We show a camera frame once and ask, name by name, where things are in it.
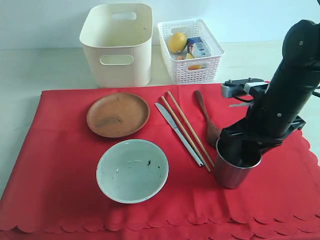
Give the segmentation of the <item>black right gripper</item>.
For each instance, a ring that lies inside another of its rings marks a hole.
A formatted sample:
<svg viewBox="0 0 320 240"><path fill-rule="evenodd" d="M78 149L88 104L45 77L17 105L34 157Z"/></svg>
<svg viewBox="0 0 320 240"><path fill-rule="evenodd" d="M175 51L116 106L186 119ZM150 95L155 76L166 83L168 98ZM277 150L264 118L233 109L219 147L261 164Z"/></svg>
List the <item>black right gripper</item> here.
<svg viewBox="0 0 320 240"><path fill-rule="evenodd" d="M306 122L299 117L306 104L305 99L252 99L244 118L222 129L218 141L218 152L231 165L244 165L242 141L265 154L282 145Z"/></svg>

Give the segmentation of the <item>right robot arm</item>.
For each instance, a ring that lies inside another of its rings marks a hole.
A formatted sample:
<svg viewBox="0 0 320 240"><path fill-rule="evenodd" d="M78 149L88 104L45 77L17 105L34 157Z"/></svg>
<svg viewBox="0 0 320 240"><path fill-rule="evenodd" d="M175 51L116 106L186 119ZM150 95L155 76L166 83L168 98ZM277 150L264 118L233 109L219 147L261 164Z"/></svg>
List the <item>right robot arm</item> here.
<svg viewBox="0 0 320 240"><path fill-rule="evenodd" d="M301 20L287 32L282 60L270 82L258 78L228 80L224 98L251 96L246 115L222 129L217 151L228 163L246 167L280 146L305 122L299 113L320 84L320 26Z"/></svg>

